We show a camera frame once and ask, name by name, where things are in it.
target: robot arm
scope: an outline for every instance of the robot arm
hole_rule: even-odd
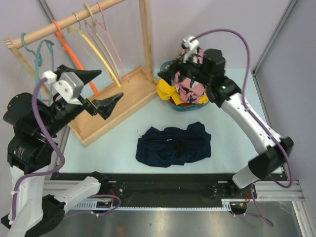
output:
[[[215,103],[231,116],[248,136],[258,156],[251,159],[248,165],[232,177],[235,189],[243,189],[258,179],[265,178],[285,163],[284,155],[278,145],[266,134],[249,112],[254,113],[259,118],[259,121],[268,128],[287,154],[291,152],[293,141],[289,137],[282,138],[266,125],[247,101],[247,108],[244,107],[241,89],[233,80],[225,76],[226,61],[220,50],[208,49],[204,52],[203,64],[193,63],[190,57],[197,46],[196,39],[185,38],[182,47],[186,53],[174,60],[166,70],[159,72],[158,75],[173,85],[174,75],[180,71],[183,78],[191,78],[205,85],[210,102]]]
[[[101,73],[100,70],[80,71],[61,65],[55,72],[45,72],[48,83],[57,90],[54,102],[47,106],[37,100],[39,114],[49,134],[56,133],[71,120],[86,110],[92,116],[99,114],[107,119],[122,93],[104,100],[89,101],[83,99],[80,93],[85,84]],[[13,125],[14,138],[8,145],[8,162],[15,187],[18,180],[24,179],[17,192],[12,192],[11,212],[1,219],[1,222],[11,228],[26,232],[26,237],[38,237],[53,230],[64,215],[80,201],[97,193],[106,194],[109,189],[108,178],[93,172],[85,180],[62,193],[52,193],[42,196],[45,176],[35,176],[36,173],[48,171],[51,162],[52,147],[43,137],[34,117],[32,95],[22,93],[16,95],[8,104],[3,119]]]

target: white table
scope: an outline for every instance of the white table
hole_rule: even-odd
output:
[[[242,87],[244,72],[245,69],[227,69],[227,76]],[[264,119],[250,73],[246,98]],[[149,167],[136,160],[139,135],[151,126],[159,130],[169,126],[186,129],[197,121],[203,123],[205,130],[212,135],[210,158],[168,168]],[[235,173],[257,155],[244,132],[215,104],[209,103],[196,111],[177,112],[160,98],[154,99],[87,148],[71,131],[64,154],[66,164],[61,173]]]

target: beige hanger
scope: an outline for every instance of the beige hanger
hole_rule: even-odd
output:
[[[89,13],[91,15],[91,19],[92,19],[91,22],[88,22],[87,20],[84,20],[85,28],[86,28],[88,34],[90,35],[90,37],[93,39],[93,41],[96,43],[98,48],[101,50],[101,52],[104,55],[104,57],[106,58],[106,60],[109,62],[110,66],[111,66],[112,70],[114,71],[115,75],[117,76],[118,80],[121,82],[121,77],[119,75],[119,70],[118,70],[118,67],[117,67],[114,59],[113,59],[113,56],[110,53],[108,47],[106,46],[106,44],[104,43],[104,41],[102,40],[102,38],[100,37],[100,35],[99,35],[98,31],[97,31],[95,17],[93,15],[89,5],[87,3],[84,3],[83,5],[89,11]]]

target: pink patterned cloth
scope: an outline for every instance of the pink patterned cloth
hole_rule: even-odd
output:
[[[198,47],[189,60],[194,63],[203,63],[204,51]],[[205,94],[205,86],[199,82],[196,82],[190,78],[181,78],[180,72],[177,72],[174,75],[174,86],[177,89],[177,92],[180,95],[180,99],[183,102],[198,104],[201,96]]]

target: pink hanger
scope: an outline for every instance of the pink hanger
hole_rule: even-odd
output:
[[[101,8],[101,5],[100,5],[99,2],[97,2],[97,4],[98,4],[98,6],[99,6],[99,8],[100,8],[100,12],[101,12],[101,14],[102,14],[103,26],[102,26],[101,23],[98,21],[98,19],[96,19],[96,23],[98,24],[99,28],[102,28],[102,29],[104,29],[104,30],[107,32],[108,37],[109,37],[110,42],[111,42],[111,45],[113,46],[114,51],[115,51],[116,55],[118,56],[119,67],[120,67],[120,69],[123,71],[123,73],[126,75],[126,79],[127,79],[127,81],[129,82],[129,76],[128,76],[127,72],[126,72],[126,69],[125,69],[125,67],[124,67],[124,65],[123,65],[123,63],[122,63],[122,61],[121,61],[121,59],[120,59],[119,53],[118,53],[117,49],[116,49],[115,46],[114,46],[114,43],[113,43],[112,38],[111,38],[111,36],[110,36],[110,33],[108,32],[107,26],[106,26],[106,24],[105,24],[105,18],[104,18],[104,14],[103,14],[103,10],[102,10],[102,8]]]

